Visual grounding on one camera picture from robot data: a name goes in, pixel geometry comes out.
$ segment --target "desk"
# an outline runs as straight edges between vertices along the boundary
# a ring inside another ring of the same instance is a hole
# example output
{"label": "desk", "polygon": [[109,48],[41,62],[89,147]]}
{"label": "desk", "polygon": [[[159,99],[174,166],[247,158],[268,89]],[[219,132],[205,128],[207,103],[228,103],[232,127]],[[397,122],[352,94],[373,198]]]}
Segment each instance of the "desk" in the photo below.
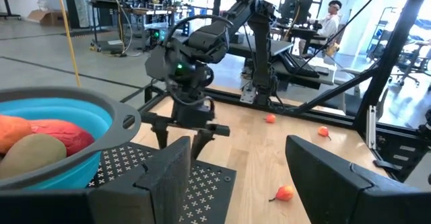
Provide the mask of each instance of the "desk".
{"label": "desk", "polygon": [[[240,93],[237,89],[228,90]],[[287,135],[298,135],[348,161],[386,176],[385,171],[374,167],[372,161],[375,158],[356,131],[330,127],[330,141],[318,136],[319,123],[278,116],[275,124],[267,124],[263,120],[265,112],[219,102],[215,103],[215,108],[216,122],[228,125],[231,136],[216,136],[201,152],[199,160],[237,171],[227,224],[310,223],[297,193],[290,202],[268,202],[280,186],[294,185],[284,153]],[[152,112],[170,116],[171,109],[172,100],[165,98]],[[142,124],[132,142],[158,148],[156,135],[150,129],[151,125]],[[194,134],[191,130],[169,128],[168,142]]]}
{"label": "desk", "polygon": [[[146,35],[145,27],[147,25],[151,25],[151,24],[145,23],[147,15],[167,15],[168,16],[168,21],[166,23],[166,28],[167,28],[168,26],[173,26],[175,24],[175,13],[182,13],[184,10],[188,11],[188,9],[177,9],[177,8],[171,8],[171,7],[168,7],[166,9],[157,9],[157,10],[147,9],[147,8],[127,9],[126,11],[128,13],[142,16],[141,49],[145,51],[145,48],[147,45],[147,35]],[[152,24],[154,24],[154,26],[157,27],[163,23],[164,22],[152,23]]]}
{"label": "desk", "polygon": [[[253,52],[256,52],[255,37],[249,35],[248,39],[250,40],[251,50]],[[229,47],[229,54],[244,57],[247,59],[252,58],[246,38],[244,38],[244,42],[242,42],[241,44],[230,43]],[[291,47],[293,47],[293,44],[290,42],[271,40],[271,56],[276,56],[277,54],[284,52]]]}
{"label": "desk", "polygon": [[[329,69],[329,74],[328,75],[320,75],[320,77],[315,78],[315,77],[305,77],[305,76],[300,76],[297,75],[296,77],[299,79],[303,79],[303,80],[307,80],[307,81],[311,81],[311,82],[315,82],[315,83],[322,83],[325,85],[334,85],[334,81],[335,81],[335,72],[337,71],[337,67],[335,65],[328,65],[326,63],[323,62],[323,59],[321,58],[312,58],[311,61],[308,63],[311,66],[320,66],[320,67],[325,67]],[[289,73],[289,71],[284,67],[283,63],[281,61],[275,61],[272,64],[273,68],[275,69],[275,72],[278,75],[287,75],[287,76],[291,76],[292,74]]]}
{"label": "desk", "polygon": [[[283,30],[289,30],[290,26],[285,24],[276,23],[276,26]],[[308,53],[308,48],[310,47],[311,40],[326,40],[326,36],[320,36],[317,34],[315,30],[306,29],[306,28],[295,28],[293,27],[289,32],[289,41],[291,38],[301,38],[305,40],[305,47],[302,51],[302,54]]]}
{"label": "desk", "polygon": [[191,11],[191,9],[179,9],[177,7],[167,7],[166,9],[170,12],[170,14],[169,14],[169,26],[175,25],[175,14],[176,13],[187,12],[186,17],[188,17],[189,12]]}
{"label": "desk", "polygon": [[[92,17],[93,17],[93,29],[94,29],[94,39],[91,43],[92,46],[97,47],[97,51],[100,52],[102,50],[102,45],[97,39],[97,25],[96,25],[96,16],[94,14],[94,8],[98,9],[112,9],[112,10],[119,10],[119,7],[114,0],[90,0],[90,5],[92,6]],[[104,50],[111,50],[116,48],[117,46],[109,46],[108,43],[104,43],[103,46]]]}

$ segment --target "black cable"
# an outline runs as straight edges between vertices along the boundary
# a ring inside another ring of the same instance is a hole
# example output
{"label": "black cable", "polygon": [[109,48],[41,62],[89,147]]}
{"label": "black cable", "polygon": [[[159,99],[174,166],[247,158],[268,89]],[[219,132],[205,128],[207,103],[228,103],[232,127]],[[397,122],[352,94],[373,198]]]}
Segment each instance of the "black cable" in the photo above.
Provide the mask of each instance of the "black cable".
{"label": "black cable", "polygon": [[299,73],[299,71],[305,66],[305,65],[307,65],[310,61],[311,61],[311,59],[313,59],[316,55],[318,55],[319,53],[320,53],[320,51],[322,51],[325,47],[327,47],[331,42],[332,42],[332,40],[334,40],[340,33],[342,33],[344,30],[345,30],[345,28],[371,3],[371,1],[372,0],[368,0],[368,2],[367,3],[365,3],[365,5],[364,6],[362,6],[362,8],[347,22],[347,24],[341,29],[341,30],[338,30],[338,32],[332,37],[332,38],[330,38],[322,47],[320,47],[320,49],[318,49],[301,67],[299,67],[296,71],[295,71],[295,73],[293,73],[293,74],[291,74],[289,77],[288,77],[288,79],[286,80],[286,82],[287,82],[287,84],[289,84],[289,82],[290,82],[290,80],[293,78],[293,77],[295,77],[295,76],[297,76],[297,74]]}
{"label": "black cable", "polygon": [[251,48],[250,40],[248,39],[247,28],[245,27],[245,25],[242,25],[242,26],[244,27],[245,38],[247,39],[248,49],[250,50],[251,59],[253,60],[253,66],[256,69],[257,63],[256,63],[255,53],[253,52],[253,50]]}
{"label": "black cable", "polygon": [[280,103],[280,106],[281,107],[275,107],[274,105],[273,105],[273,102],[272,102],[272,100],[271,100],[271,98],[268,98],[268,104],[269,104],[269,106],[270,107],[272,107],[272,108],[274,108],[274,110],[277,112],[277,113],[279,113],[279,114],[283,114],[284,112],[286,112],[287,110],[289,110],[290,108],[287,108],[284,104],[283,104],[283,102],[282,102],[282,100],[280,99],[280,97],[278,96],[278,84],[279,84],[279,80],[278,80],[278,78],[277,78],[277,74],[276,74],[276,72],[275,72],[275,69],[272,67],[272,66],[270,66],[269,67],[269,75],[270,75],[270,78],[272,78],[273,79],[273,85],[272,85],[272,88],[271,88],[271,92],[273,92],[274,93],[274,95],[275,95],[275,98],[277,98],[277,100],[278,100],[278,102]]}
{"label": "black cable", "polygon": [[299,13],[301,12],[301,1],[300,0],[296,0],[294,11],[296,11],[296,15],[294,17],[294,20],[292,21],[292,24],[290,24],[288,32],[286,32],[286,35],[284,35],[283,40],[289,38],[290,31],[292,30],[292,28],[296,24],[296,21],[298,20]]}

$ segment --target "office chair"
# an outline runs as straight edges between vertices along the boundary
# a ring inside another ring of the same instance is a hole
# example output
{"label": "office chair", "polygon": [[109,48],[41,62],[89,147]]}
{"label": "office chair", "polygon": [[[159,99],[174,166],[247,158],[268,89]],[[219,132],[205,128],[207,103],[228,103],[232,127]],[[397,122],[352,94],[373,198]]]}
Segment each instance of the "office chair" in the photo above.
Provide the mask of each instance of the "office chair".
{"label": "office chair", "polygon": [[393,80],[392,76],[397,76],[398,84],[401,87],[404,86],[405,79],[407,78],[413,79],[415,81],[416,86],[419,86],[420,85],[419,80],[411,76],[411,74],[424,73],[428,75],[426,71],[428,69],[428,62],[430,58],[428,57],[428,55],[426,57],[421,57],[420,51],[424,46],[431,46],[431,42],[417,41],[414,43],[415,45],[418,46],[418,48],[415,49],[412,53],[407,53],[407,52],[401,53],[399,60],[395,65],[398,68],[398,72],[391,74],[391,76],[389,77],[389,82],[392,82]]}
{"label": "office chair", "polygon": [[[357,76],[361,73],[361,71],[355,69],[342,69],[342,72],[349,73],[350,75]],[[335,79],[334,83],[337,85],[341,85],[345,83],[347,80],[345,79]],[[380,100],[376,105],[376,119],[379,120],[383,116],[385,101],[387,94],[389,92],[389,88],[386,87],[383,94],[380,96]],[[334,98],[327,100],[323,106],[342,110],[347,116],[356,116],[358,113],[360,104],[362,102],[361,93],[359,85],[354,88],[354,95],[347,94],[345,92],[335,96]]]}

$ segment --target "gray concrete floor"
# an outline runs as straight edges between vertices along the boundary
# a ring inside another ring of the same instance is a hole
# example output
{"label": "gray concrete floor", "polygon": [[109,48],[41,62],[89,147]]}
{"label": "gray concrete floor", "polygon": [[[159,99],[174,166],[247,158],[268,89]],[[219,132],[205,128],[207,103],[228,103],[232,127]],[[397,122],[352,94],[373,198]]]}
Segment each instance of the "gray concrete floor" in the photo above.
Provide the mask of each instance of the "gray concrete floor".
{"label": "gray concrete floor", "polygon": [[[60,35],[62,27],[42,27],[38,24],[10,19],[0,21],[0,88],[36,86],[36,85],[76,85],[67,38]],[[109,32],[100,35],[102,40],[116,40],[118,34]],[[77,66],[82,74],[81,83],[85,88],[102,92],[115,100],[121,100],[140,87],[148,84],[150,78],[145,73],[144,62],[148,54],[139,57],[116,58],[89,50],[92,36],[73,38]],[[133,48],[139,45],[134,41],[129,55],[137,54]],[[338,67],[364,69],[369,67],[364,57],[348,57],[338,54],[335,61],[325,59],[328,64]],[[240,78],[244,59],[233,55],[211,67],[215,71],[215,85],[239,88],[246,81]],[[337,78],[349,78],[349,75],[337,72]],[[430,82],[428,77],[420,76],[421,84],[416,87],[412,81],[406,81],[404,87],[392,83],[385,104],[381,122],[397,126],[415,128],[422,124],[424,112],[431,105],[427,92]],[[361,85],[362,91],[368,87]],[[296,85],[280,92],[282,98],[307,102],[333,87],[324,86],[320,90],[307,89]],[[143,94],[127,102],[139,107],[143,103]]]}

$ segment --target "black metal frame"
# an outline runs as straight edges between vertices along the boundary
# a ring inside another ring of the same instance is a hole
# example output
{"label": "black metal frame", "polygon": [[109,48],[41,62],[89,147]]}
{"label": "black metal frame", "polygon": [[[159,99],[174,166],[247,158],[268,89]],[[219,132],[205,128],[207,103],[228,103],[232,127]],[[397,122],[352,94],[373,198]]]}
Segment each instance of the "black metal frame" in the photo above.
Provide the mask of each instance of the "black metal frame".
{"label": "black metal frame", "polygon": [[21,15],[18,14],[14,14],[11,12],[11,7],[9,6],[9,1],[8,0],[4,0],[5,2],[5,6],[6,6],[6,12],[0,12],[0,17],[4,17],[5,19],[7,19],[8,17],[18,17],[18,19],[21,19]]}
{"label": "black metal frame", "polygon": [[[388,48],[381,60],[371,67],[369,70],[363,72],[360,76],[340,85],[339,87],[324,93],[323,95],[317,97],[311,102],[304,103],[299,107],[285,105],[287,108],[293,107],[295,110],[286,110],[282,115],[290,116],[294,118],[300,118],[303,120],[311,120],[313,122],[320,122],[322,124],[343,127],[350,130],[356,130],[359,135],[365,139],[366,137],[366,115],[368,107],[370,105],[375,106],[378,102],[380,95],[385,88],[387,80],[390,76],[391,69],[397,61],[398,55],[401,53],[403,44],[400,42],[405,42],[410,28],[413,26],[418,11],[424,0],[407,0],[407,3],[402,11],[399,21],[395,26],[394,32],[388,41]],[[364,95],[360,109],[358,110],[357,116],[342,116],[337,114],[332,114],[328,112],[321,112],[318,110],[312,110],[315,106],[323,103],[324,101],[337,96],[338,94],[344,92],[345,90],[372,78],[370,86]],[[145,92],[145,104],[138,110],[140,112],[146,112],[150,110],[153,106],[161,102],[168,93],[161,91],[153,85],[147,85],[144,89]],[[261,110],[265,112],[277,113],[274,109],[281,107],[280,104],[274,102],[274,108],[268,106],[260,106],[257,104],[245,104],[240,102],[239,94],[232,94],[224,91],[218,91],[214,89],[205,89],[205,94],[212,97],[215,101],[223,102],[227,104],[234,104],[236,106],[242,106],[247,108],[252,108],[254,110]],[[389,124],[378,123],[376,125],[376,135],[378,136],[388,136],[392,138],[399,139],[400,141],[414,142],[418,145],[428,144],[425,139],[422,139],[414,129],[408,129],[399,126],[392,126]],[[371,150],[378,160],[383,160],[380,154]],[[388,172],[392,178],[395,178],[395,174]]]}

